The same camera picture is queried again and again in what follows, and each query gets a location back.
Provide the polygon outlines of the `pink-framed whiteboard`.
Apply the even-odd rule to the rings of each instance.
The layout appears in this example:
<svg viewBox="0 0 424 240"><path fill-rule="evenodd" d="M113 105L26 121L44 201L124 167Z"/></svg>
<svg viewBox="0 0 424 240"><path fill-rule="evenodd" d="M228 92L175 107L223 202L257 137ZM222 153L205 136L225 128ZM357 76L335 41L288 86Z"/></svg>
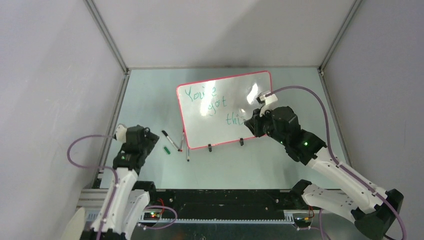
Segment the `pink-framed whiteboard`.
<svg viewBox="0 0 424 240"><path fill-rule="evenodd" d="M252 139L244 121L260 108L258 95L272 89L272 75L267 70L178 85L176 95L188 148Z"/></svg>

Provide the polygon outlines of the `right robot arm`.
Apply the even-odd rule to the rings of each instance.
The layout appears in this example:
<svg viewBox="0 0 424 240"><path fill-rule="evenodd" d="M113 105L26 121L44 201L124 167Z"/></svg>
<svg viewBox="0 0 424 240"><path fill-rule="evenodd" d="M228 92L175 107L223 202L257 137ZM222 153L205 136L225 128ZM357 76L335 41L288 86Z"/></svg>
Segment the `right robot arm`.
<svg viewBox="0 0 424 240"><path fill-rule="evenodd" d="M370 240L387 237L403 204L400 191L386 190L338 160L329 144L301 128L298 116L288 106L265 112L257 108L244 125L255 137L274 139L291 159L324 175L343 191L337 194L302 179L291 190L290 201L295 208L309 205L332 212L353 223Z"/></svg>

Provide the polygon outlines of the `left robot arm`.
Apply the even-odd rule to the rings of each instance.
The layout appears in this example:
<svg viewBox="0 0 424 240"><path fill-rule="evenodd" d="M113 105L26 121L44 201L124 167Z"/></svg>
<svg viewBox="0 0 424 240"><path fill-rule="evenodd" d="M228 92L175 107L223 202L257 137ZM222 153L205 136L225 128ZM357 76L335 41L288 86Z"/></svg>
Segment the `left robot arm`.
<svg viewBox="0 0 424 240"><path fill-rule="evenodd" d="M119 124L113 139L121 143L109 169L113 178L102 207L82 240L129 240L145 208L153 208L158 194L137 189L138 177L147 157L159 141L148 127Z"/></svg>

